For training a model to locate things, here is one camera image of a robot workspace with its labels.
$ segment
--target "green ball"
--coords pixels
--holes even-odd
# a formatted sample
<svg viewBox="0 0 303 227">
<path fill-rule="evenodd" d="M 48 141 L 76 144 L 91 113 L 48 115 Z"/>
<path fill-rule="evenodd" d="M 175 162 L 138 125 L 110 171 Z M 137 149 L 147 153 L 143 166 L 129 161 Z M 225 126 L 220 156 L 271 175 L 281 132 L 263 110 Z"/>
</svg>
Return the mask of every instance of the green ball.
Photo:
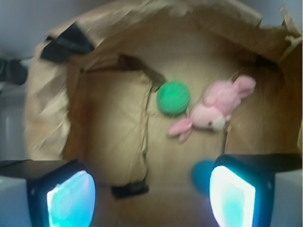
<svg viewBox="0 0 303 227">
<path fill-rule="evenodd" d="M 188 88 L 180 82 L 167 82 L 157 93 L 157 104 L 165 114 L 180 114 L 186 110 L 190 100 Z"/>
</svg>

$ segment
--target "pink stuffed bunny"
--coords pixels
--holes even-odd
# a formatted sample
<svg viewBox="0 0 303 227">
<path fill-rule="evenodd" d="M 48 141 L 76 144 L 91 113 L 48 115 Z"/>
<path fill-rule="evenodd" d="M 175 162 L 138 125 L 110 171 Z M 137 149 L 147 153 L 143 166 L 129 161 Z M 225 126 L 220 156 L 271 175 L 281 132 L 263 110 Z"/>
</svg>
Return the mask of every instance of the pink stuffed bunny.
<svg viewBox="0 0 303 227">
<path fill-rule="evenodd" d="M 249 76 L 241 75 L 234 82 L 218 81 L 212 84 L 201 100 L 194 106 L 190 116 L 175 123 L 169 130 L 169 136 L 179 136 L 184 142 L 193 127 L 220 131 L 226 121 L 231 119 L 232 111 L 253 93 L 256 81 Z"/>
</svg>

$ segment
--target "cardboard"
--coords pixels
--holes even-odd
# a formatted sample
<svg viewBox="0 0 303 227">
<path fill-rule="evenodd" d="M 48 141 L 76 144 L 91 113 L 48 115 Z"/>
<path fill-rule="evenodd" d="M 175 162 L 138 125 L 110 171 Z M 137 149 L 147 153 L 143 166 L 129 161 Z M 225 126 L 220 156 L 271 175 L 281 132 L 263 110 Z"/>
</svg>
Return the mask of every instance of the cardboard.
<svg viewBox="0 0 303 227">
<path fill-rule="evenodd" d="M 150 185 L 192 187 L 193 165 L 222 152 L 297 152 L 302 120 L 302 34 L 287 10 L 281 11 L 282 26 L 263 27 L 259 13 L 234 0 L 120 0 L 50 30 L 48 35 L 56 38 L 76 22 L 95 50 L 54 64 L 40 59 L 48 42 L 37 47 L 25 113 L 29 157 L 78 158 L 88 164 L 100 184 L 123 185 L 146 177 Z M 133 85 L 141 84 L 140 91 L 133 91 L 137 96 L 129 93 L 132 83 L 125 83 L 124 76 L 141 80 L 142 73 L 108 72 L 116 67 L 119 53 L 142 59 L 167 80 L 184 82 L 191 93 L 190 108 L 210 83 L 229 79 L 238 71 L 257 80 L 256 91 L 233 113 L 227 137 L 224 132 L 195 131 L 179 145 L 166 138 L 173 120 L 157 110 L 156 94 L 146 90 L 149 83 L 136 81 Z M 278 68 L 256 69 L 257 55 Z M 132 105 L 138 98 L 132 111 L 122 108 L 117 115 L 117 109 L 111 109 L 114 105 L 109 100 L 115 100 L 115 94 L 108 91 L 109 97 L 103 96 L 108 81 L 102 78 L 108 73 L 111 82 L 121 88 L 120 97 L 125 97 L 117 106 Z M 91 120 L 89 102 L 96 107 L 92 113 L 106 117 L 87 122 Z M 119 125 L 131 124 L 131 114 L 141 116 L 135 125 L 142 126 L 141 121 L 145 125 L 136 140 L 134 136 L 120 144 L 125 135 Z M 116 119 L 119 122 L 110 128 Z"/>
</svg>

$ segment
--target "led light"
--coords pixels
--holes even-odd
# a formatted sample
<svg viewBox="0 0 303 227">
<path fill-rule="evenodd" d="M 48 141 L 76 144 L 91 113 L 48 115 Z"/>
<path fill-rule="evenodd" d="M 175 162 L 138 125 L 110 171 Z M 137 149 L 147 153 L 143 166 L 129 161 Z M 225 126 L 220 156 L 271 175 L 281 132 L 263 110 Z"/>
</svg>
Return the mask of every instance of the led light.
<svg viewBox="0 0 303 227">
<path fill-rule="evenodd" d="M 217 166 L 210 178 L 210 201 L 220 226 L 252 226 L 256 189 L 224 166 Z"/>
<path fill-rule="evenodd" d="M 80 171 L 47 193 L 50 227 L 88 227 L 96 199 L 95 183 L 86 171 Z"/>
</svg>

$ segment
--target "cardboard box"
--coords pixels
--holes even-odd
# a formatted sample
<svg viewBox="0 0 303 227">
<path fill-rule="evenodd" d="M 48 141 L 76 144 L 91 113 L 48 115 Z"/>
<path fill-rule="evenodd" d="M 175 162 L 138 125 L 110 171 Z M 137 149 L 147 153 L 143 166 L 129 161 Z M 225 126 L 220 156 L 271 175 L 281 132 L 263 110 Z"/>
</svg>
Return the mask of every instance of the cardboard box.
<svg viewBox="0 0 303 227">
<path fill-rule="evenodd" d="M 29 157 L 88 165 L 103 185 L 93 225 L 215 226 L 191 183 L 195 163 L 222 153 L 299 152 L 302 33 L 281 12 L 282 26 L 263 27 L 259 13 L 234 0 L 120 0 L 52 29 L 56 39 L 75 23 L 94 50 L 53 63 L 40 58 L 50 41 L 37 47 L 25 113 Z M 119 53 L 185 83 L 190 108 L 217 80 L 245 73 L 257 85 L 227 131 L 193 131 L 180 145 L 166 137 L 173 119 L 159 113 L 146 75 L 116 69 Z M 260 58 L 267 64 L 256 64 Z M 143 179 L 147 195 L 107 198 L 108 186 Z"/>
</svg>

